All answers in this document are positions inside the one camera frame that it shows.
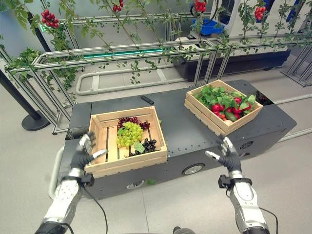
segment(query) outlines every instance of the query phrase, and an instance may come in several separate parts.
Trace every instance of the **cucumber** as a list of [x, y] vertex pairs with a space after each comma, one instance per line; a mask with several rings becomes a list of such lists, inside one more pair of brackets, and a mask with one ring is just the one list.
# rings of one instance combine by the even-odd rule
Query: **cucumber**
[[232, 113], [230, 112], [225, 112], [225, 118], [232, 121], [232, 122], [235, 122], [237, 119], [235, 117], [235, 115], [233, 115]]

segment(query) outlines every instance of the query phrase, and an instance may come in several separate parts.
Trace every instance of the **green light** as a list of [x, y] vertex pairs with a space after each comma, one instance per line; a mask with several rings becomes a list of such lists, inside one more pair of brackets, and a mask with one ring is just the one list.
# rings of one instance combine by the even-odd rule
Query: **green light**
[[161, 49], [151, 49], [151, 50], [140, 50], [140, 51], [123, 51], [123, 52], [116, 52], [116, 53], [107, 53], [107, 54], [95, 54], [95, 55], [84, 55], [85, 59], [90, 58], [98, 58], [98, 57], [108, 57], [111, 55], [135, 55], [140, 53], [151, 53], [151, 52], [159, 52], [162, 51]]
[[41, 24], [39, 25], [40, 30], [44, 33], [46, 31], [46, 26], [42, 26]]

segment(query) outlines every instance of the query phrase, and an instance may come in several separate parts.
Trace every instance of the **black pole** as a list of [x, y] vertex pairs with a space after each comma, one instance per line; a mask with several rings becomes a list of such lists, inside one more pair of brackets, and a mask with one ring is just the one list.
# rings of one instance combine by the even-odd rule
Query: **black pole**
[[[28, 22], [31, 24], [33, 22], [33, 15], [30, 12], [27, 12], [28, 14]], [[35, 28], [35, 34], [40, 41], [41, 45], [43, 46], [45, 52], [51, 52], [47, 42], [45, 41], [43, 35], [41, 34], [39, 28]]]
[[22, 108], [29, 114], [22, 121], [22, 126], [28, 131], [35, 131], [48, 126], [49, 121], [36, 111], [27, 100], [20, 94], [20, 92], [9, 81], [5, 74], [0, 70], [0, 83], [9, 92], [9, 94], [21, 105]]

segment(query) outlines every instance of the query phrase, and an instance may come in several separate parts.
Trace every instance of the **grape bunch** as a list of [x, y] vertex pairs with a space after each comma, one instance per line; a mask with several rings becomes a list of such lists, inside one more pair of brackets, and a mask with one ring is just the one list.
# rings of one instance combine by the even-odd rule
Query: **grape bunch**
[[121, 134], [116, 138], [118, 148], [126, 147], [128, 149], [134, 142], [142, 140], [143, 129], [140, 125], [128, 121], [123, 123], [122, 126], [124, 129], [122, 129]]
[[48, 27], [51, 28], [58, 28], [59, 27], [59, 20], [55, 18], [54, 14], [49, 12], [48, 9], [44, 9], [41, 13], [42, 19], [41, 22], [45, 23]]
[[265, 6], [257, 6], [254, 12], [254, 17], [260, 21], [263, 17], [263, 12], [265, 11]]
[[140, 121], [138, 121], [137, 117], [126, 117], [126, 118], [118, 118], [118, 126], [117, 129], [119, 130], [120, 128], [123, 127], [123, 123], [126, 122], [131, 122], [131, 123], [135, 123], [135, 124], [139, 124]]
[[199, 1], [194, 0], [194, 8], [197, 12], [203, 12], [206, 10], [206, 2], [205, 1]]
[[144, 121], [143, 123], [141, 122], [139, 125], [143, 129], [149, 129], [150, 128], [150, 123], [148, 123], [147, 121]]
[[123, 3], [122, 3], [122, 0], [119, 0], [119, 6], [117, 5], [113, 5], [113, 11], [121, 11], [121, 8], [123, 7]]
[[157, 141], [155, 139], [154, 140], [148, 140], [146, 138], [142, 144], [142, 146], [144, 147], [144, 151], [142, 153], [140, 153], [139, 151], [135, 150], [135, 153], [129, 153], [129, 157], [156, 151], [156, 146], [155, 146], [156, 142]]

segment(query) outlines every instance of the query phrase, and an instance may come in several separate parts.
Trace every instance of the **blue container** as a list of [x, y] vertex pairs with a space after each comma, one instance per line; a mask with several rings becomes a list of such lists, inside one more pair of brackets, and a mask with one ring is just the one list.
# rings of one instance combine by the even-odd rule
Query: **blue container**
[[209, 21], [209, 19], [203, 19], [203, 25], [202, 25], [202, 27], [200, 29], [200, 34], [201, 35], [206, 36], [206, 35], [210, 35], [212, 33], [217, 33], [217, 34], [222, 33], [222, 31], [224, 29], [223, 25], [221, 25], [222, 28], [215, 28], [215, 25], [217, 24], [217, 22], [212, 20], [211, 22], [206, 23], [208, 21]]

